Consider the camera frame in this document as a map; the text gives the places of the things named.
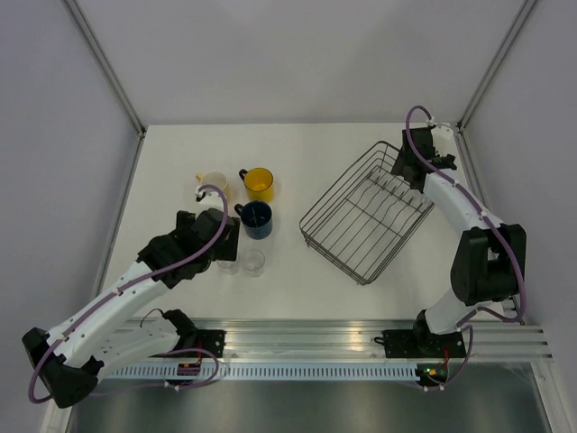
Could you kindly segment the clear glass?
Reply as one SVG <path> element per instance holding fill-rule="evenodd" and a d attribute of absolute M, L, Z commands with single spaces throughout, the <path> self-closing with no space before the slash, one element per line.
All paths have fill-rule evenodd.
<path fill-rule="evenodd" d="M 217 261 L 216 262 L 220 272 L 234 275 L 240 270 L 240 263 L 236 261 Z"/>
<path fill-rule="evenodd" d="M 243 253 L 243 270 L 252 277 L 259 277 L 263 274 L 265 263 L 265 254 L 259 249 L 249 249 Z"/>

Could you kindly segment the blue mug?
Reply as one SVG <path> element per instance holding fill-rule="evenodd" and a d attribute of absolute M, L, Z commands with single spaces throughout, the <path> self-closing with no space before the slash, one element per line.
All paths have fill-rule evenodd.
<path fill-rule="evenodd" d="M 253 240 L 262 240 L 272 232 L 272 209 L 259 200 L 254 200 L 245 205 L 236 204 L 235 213 L 241 219 L 245 233 Z"/>

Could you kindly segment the pale yellow mug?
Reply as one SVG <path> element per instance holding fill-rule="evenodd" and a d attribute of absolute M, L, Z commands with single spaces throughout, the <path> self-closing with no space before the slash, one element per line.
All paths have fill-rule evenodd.
<path fill-rule="evenodd" d="M 231 197 L 228 178 L 220 171 L 198 173 L 196 179 L 199 185 L 214 185 L 222 190 L 227 199 Z"/>

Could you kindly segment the bright yellow mug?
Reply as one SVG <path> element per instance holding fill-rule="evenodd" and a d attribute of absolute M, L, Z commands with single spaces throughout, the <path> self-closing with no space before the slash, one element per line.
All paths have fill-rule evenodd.
<path fill-rule="evenodd" d="M 274 176 L 268 169 L 241 169 L 238 174 L 250 201 L 270 203 L 274 199 Z"/>

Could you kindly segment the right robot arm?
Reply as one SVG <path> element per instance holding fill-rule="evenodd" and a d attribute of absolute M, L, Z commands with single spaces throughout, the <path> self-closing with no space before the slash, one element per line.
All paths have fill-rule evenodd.
<path fill-rule="evenodd" d="M 473 196 L 457 176 L 452 154 L 441 155 L 432 127 L 406 128 L 392 172 L 440 208 L 460 236 L 450 288 L 417 315 L 410 329 L 382 332 L 387 358 L 463 358 L 463 331 L 490 304 L 521 293 L 527 234 L 508 225 Z"/>

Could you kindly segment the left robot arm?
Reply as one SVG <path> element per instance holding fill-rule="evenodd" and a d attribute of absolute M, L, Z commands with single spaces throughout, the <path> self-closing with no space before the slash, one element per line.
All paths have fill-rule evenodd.
<path fill-rule="evenodd" d="M 212 263 L 235 261 L 240 225 L 239 218 L 217 208 L 179 211 L 175 228 L 153 237 L 109 289 L 61 324 L 29 330 L 22 341 L 33 368 L 30 402 L 74 406 L 111 374 L 149 357 L 220 357 L 224 340 L 204 339 L 203 330 L 180 309 L 165 310 L 126 334 L 116 330 Z"/>

